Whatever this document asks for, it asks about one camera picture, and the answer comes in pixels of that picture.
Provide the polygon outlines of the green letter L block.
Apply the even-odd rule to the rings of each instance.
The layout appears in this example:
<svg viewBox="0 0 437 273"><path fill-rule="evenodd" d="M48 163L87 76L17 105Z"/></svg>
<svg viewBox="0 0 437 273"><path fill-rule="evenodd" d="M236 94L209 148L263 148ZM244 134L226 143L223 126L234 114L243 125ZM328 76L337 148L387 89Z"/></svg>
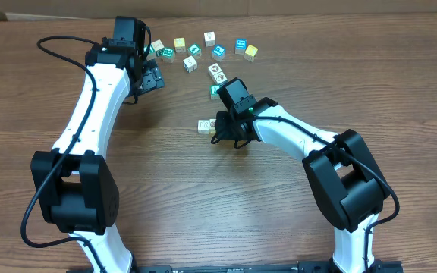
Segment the green letter L block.
<svg viewBox="0 0 437 273"><path fill-rule="evenodd" d="M210 97L211 100L219 99L218 90L220 86L219 85L211 85L210 86Z"/></svg>

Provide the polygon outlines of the white engraved block blue side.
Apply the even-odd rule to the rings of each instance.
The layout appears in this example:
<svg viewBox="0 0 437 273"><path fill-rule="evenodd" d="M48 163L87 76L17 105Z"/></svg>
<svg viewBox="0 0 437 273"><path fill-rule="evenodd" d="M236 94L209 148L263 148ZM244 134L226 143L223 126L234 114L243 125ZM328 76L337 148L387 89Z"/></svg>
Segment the white engraved block blue side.
<svg viewBox="0 0 437 273"><path fill-rule="evenodd" d="M197 132L198 134L209 134L210 120L198 120Z"/></svg>

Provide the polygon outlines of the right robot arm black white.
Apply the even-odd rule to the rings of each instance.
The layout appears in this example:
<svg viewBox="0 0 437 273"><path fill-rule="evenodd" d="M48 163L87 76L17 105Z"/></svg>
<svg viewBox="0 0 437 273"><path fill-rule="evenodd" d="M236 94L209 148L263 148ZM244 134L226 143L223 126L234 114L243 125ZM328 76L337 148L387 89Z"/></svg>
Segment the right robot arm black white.
<svg viewBox="0 0 437 273"><path fill-rule="evenodd" d="M225 105L216 117L212 143L251 141L276 146L302 162L316 205L335 231L333 269L374 272L373 229L392 195L361 135L336 134L308 125L270 98L256 99L238 78L217 90Z"/></svg>

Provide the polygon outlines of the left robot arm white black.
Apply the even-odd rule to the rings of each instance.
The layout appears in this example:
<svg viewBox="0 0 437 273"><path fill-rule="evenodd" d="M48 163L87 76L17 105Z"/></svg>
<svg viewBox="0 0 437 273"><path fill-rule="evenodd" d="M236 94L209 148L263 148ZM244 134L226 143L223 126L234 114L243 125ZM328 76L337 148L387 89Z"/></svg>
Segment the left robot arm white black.
<svg viewBox="0 0 437 273"><path fill-rule="evenodd" d="M36 193L24 213L20 235L34 248L75 241L89 259L91 272L136 272L136 259L116 226L119 189L105 161L108 141L126 99L164 86L159 67L147 58L148 26L135 17L116 17L112 38L92 42L85 62L80 98L68 125L48 152L30 163ZM66 236L34 243L27 223L34 206L44 220Z"/></svg>

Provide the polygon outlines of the white block yellow side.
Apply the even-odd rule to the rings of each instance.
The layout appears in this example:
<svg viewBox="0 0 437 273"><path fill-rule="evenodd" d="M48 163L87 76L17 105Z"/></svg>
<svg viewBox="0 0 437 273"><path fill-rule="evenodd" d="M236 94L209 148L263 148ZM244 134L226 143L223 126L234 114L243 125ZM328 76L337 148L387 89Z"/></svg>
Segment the white block yellow side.
<svg viewBox="0 0 437 273"><path fill-rule="evenodd" d="M216 132L216 119L209 120L209 133L215 134Z"/></svg>

